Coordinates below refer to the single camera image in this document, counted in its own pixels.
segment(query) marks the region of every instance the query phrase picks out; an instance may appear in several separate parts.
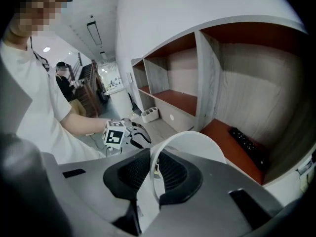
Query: black slot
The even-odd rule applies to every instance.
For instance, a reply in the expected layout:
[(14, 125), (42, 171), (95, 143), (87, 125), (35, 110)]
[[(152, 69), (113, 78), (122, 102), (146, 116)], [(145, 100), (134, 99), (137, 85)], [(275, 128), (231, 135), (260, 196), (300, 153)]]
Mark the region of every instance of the black slot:
[(166, 150), (160, 153), (159, 170), (166, 191), (160, 196), (160, 206), (186, 202), (199, 190), (203, 182), (198, 167)]
[(85, 173), (85, 171), (82, 168), (78, 168), (71, 171), (63, 172), (63, 175), (65, 178), (69, 178), (69, 177), (81, 175), (83, 173)]
[(230, 192), (229, 195), (235, 201), (253, 230), (267, 223), (271, 219), (271, 217), (246, 191), (237, 190)]

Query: wooden shelf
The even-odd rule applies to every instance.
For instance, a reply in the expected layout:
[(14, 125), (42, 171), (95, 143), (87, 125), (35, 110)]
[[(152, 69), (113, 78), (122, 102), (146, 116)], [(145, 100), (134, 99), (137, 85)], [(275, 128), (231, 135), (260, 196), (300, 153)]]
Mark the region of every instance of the wooden shelf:
[(141, 60), (138, 63), (136, 63), (133, 67), (136, 68), (136, 69), (145, 70), (145, 66), (144, 66), (143, 60)]
[[(230, 126), (214, 119), (209, 125), (202, 129), (201, 133), (214, 140), (223, 151), (225, 158), (235, 164), (238, 168), (249, 175), (259, 184), (263, 184), (265, 173), (260, 171), (253, 163), (247, 153), (241, 148), (235, 139), (228, 133)], [(251, 140), (260, 150), (264, 147)]]
[(180, 110), (195, 116), (197, 111), (198, 97), (181, 93), (174, 90), (166, 90), (153, 95), (154, 97), (172, 105)]
[(162, 46), (149, 54), (146, 58), (167, 57), (171, 54), (191, 49), (196, 46), (197, 44), (194, 33), (189, 33)]
[(220, 43), (244, 43), (273, 47), (302, 55), (308, 36), (296, 29), (262, 22), (238, 22), (202, 29)]
[(141, 87), (139, 88), (141, 91), (145, 92), (145, 93), (148, 93), (150, 94), (150, 91), (149, 91), (149, 86), (144, 86), (144, 87)]

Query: man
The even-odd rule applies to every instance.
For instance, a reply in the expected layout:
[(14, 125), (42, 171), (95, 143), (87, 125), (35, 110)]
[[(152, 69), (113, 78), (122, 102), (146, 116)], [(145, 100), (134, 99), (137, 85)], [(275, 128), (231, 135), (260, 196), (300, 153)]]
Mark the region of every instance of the man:
[(86, 115), (85, 108), (82, 106), (81, 102), (76, 98), (76, 95), (73, 93), (75, 87), (70, 85), (67, 78), (64, 77), (64, 74), (67, 72), (67, 67), (65, 62), (58, 62), (56, 65), (56, 81), (57, 84), (63, 93), (66, 100), (72, 106), (71, 112), (78, 114), (80, 116)]
[(1, 59), (32, 103), (26, 111), (17, 136), (33, 142), (42, 152), (68, 163), (104, 157), (72, 134), (103, 131), (106, 119), (86, 118), (71, 113), (47, 61), (27, 46), (27, 41), (61, 10), (62, 2), (72, 0), (25, 0), (15, 11), (0, 45)]

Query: white t-shirt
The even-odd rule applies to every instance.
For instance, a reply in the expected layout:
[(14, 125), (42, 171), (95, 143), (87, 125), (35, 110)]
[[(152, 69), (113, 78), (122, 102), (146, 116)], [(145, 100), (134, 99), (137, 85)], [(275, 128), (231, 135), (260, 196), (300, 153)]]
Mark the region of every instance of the white t-shirt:
[(51, 66), (47, 72), (30, 47), (22, 51), (1, 42), (0, 55), (11, 76), (32, 99), (17, 130), (18, 137), (53, 154), (58, 164), (104, 157), (61, 126), (71, 105), (60, 91)]

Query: floor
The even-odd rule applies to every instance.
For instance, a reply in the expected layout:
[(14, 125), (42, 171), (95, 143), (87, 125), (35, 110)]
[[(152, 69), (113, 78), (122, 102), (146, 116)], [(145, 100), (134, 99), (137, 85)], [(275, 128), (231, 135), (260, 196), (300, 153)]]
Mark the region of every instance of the floor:
[[(116, 112), (112, 100), (109, 99), (107, 104), (102, 106), (102, 111), (99, 118), (101, 119), (117, 119), (120, 120), (118, 113)], [(78, 136), (79, 140), (87, 144), (88, 146), (94, 148), (97, 151), (104, 153), (107, 155), (106, 149), (102, 140), (102, 133), (95, 133), (91, 136)]]

